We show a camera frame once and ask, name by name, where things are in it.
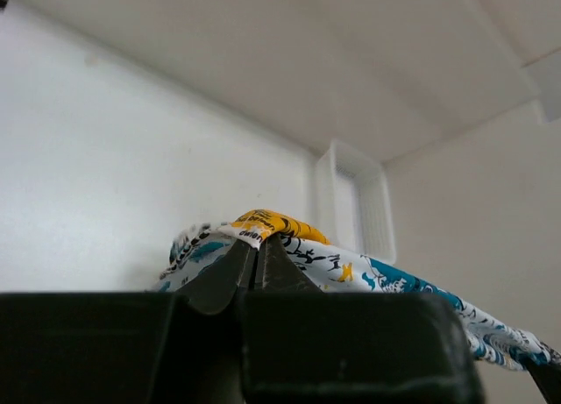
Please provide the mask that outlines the white patterned printed shorts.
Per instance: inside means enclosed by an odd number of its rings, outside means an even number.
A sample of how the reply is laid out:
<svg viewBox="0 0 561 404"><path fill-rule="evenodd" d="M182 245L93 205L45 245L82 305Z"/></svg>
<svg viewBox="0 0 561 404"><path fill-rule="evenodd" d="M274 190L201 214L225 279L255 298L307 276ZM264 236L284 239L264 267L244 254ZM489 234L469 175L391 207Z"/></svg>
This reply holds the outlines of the white patterned printed shorts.
<svg viewBox="0 0 561 404"><path fill-rule="evenodd" d="M188 284L223 258L240 240L253 249L280 235L289 260L326 293L433 293L454 307L472 355L478 360L523 371L526 361L560 366L560 355L534 334L510 327L468 301L411 273L367 255L332 245L318 229L267 209L251 210L227 223L195 224L173 241L169 265L154 290L172 292Z"/></svg>

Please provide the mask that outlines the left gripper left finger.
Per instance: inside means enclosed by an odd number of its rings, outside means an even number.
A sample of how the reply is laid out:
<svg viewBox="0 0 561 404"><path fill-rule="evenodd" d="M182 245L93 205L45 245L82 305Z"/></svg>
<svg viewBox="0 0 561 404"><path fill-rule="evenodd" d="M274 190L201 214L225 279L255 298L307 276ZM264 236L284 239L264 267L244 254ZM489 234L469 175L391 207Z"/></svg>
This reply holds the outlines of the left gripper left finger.
<svg viewBox="0 0 561 404"><path fill-rule="evenodd" d="M240 403L237 296L257 257L236 242L171 293L4 293L4 403Z"/></svg>

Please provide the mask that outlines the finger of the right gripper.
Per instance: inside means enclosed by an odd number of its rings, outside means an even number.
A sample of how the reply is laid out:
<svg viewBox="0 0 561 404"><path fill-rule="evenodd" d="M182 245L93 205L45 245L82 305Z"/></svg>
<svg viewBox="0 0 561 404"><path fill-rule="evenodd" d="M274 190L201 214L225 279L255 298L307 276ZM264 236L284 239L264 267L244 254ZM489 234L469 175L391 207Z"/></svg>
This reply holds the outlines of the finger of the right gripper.
<svg viewBox="0 0 561 404"><path fill-rule="evenodd" d="M527 358L524 365L548 404L561 403L560 357L549 363L536 363Z"/></svg>

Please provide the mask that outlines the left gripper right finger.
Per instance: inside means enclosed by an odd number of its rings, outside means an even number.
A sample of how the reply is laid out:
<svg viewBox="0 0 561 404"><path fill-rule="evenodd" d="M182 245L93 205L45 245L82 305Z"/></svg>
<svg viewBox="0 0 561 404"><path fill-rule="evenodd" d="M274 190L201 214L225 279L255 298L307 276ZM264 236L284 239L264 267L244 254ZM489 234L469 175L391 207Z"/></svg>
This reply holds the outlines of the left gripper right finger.
<svg viewBox="0 0 561 404"><path fill-rule="evenodd" d="M331 293L259 251L241 301L250 403L481 403L483 386L451 304L437 294Z"/></svg>

